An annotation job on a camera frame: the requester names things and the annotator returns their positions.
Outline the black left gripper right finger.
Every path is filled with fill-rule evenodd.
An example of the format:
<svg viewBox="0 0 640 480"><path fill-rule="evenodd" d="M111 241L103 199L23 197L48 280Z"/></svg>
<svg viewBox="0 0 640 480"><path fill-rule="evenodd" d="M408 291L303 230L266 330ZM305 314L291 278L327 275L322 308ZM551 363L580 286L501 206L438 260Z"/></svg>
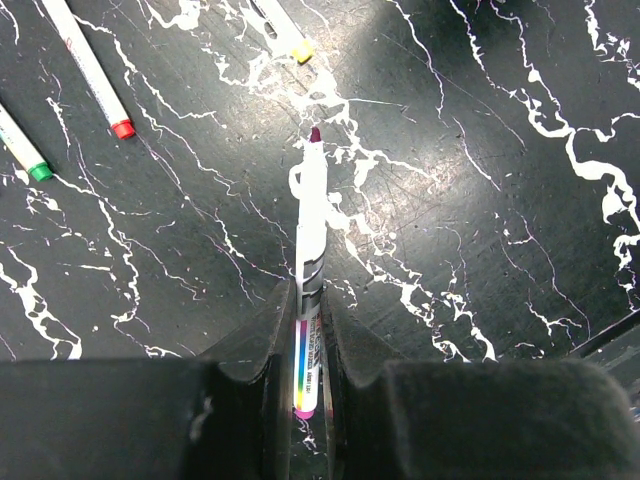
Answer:
<svg viewBox="0 0 640 480"><path fill-rule="evenodd" d="M387 361L403 355L366 327L331 290L322 303L324 420L331 479L363 479L393 458Z"/></svg>

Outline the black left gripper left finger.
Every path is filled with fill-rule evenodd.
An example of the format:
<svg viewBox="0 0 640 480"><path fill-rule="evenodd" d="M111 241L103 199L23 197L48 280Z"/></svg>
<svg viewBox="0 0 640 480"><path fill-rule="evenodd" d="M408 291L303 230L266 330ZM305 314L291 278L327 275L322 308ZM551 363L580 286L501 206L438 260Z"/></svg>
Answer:
<svg viewBox="0 0 640 480"><path fill-rule="evenodd" d="M212 366L200 424L206 479L287 479L292 430L295 284L200 355Z"/></svg>

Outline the white pen purple end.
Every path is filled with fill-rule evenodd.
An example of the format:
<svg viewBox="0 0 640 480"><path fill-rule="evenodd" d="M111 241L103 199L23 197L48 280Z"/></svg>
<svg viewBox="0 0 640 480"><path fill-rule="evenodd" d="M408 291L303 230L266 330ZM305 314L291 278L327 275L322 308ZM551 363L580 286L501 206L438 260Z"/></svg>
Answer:
<svg viewBox="0 0 640 480"><path fill-rule="evenodd" d="M303 142L303 160L289 171L289 187L298 201L295 244L296 313L293 350L293 412L310 419L318 403L320 303L326 252L324 201L327 163L320 130Z"/></svg>

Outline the white pen green end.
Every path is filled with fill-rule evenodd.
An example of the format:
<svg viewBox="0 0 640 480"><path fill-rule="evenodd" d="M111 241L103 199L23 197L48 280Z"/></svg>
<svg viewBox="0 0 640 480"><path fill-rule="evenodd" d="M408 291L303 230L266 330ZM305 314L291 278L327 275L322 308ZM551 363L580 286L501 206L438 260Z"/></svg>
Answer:
<svg viewBox="0 0 640 480"><path fill-rule="evenodd" d="M53 172L49 164L31 143L20 126L4 106L0 107L0 111L1 140L18 163L38 182L52 178Z"/></svg>

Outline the white pen yellow end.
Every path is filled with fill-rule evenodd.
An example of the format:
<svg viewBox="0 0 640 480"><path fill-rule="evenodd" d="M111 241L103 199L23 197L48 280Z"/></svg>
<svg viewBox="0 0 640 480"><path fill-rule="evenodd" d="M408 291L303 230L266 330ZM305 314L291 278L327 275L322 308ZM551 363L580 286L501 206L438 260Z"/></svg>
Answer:
<svg viewBox="0 0 640 480"><path fill-rule="evenodd" d="M310 41L303 35L278 0L254 0L251 4L271 26L276 34L276 39L283 43L299 64L304 64L312 58L314 50Z"/></svg>

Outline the white pen red end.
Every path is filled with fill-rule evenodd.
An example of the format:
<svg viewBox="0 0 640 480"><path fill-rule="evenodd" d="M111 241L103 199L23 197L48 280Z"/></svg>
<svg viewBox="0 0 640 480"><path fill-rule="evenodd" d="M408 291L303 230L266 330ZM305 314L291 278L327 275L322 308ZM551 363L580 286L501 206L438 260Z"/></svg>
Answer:
<svg viewBox="0 0 640 480"><path fill-rule="evenodd" d="M43 0L42 4L88 84L110 128L119 139L133 137L135 129L132 121L67 3L63 0Z"/></svg>

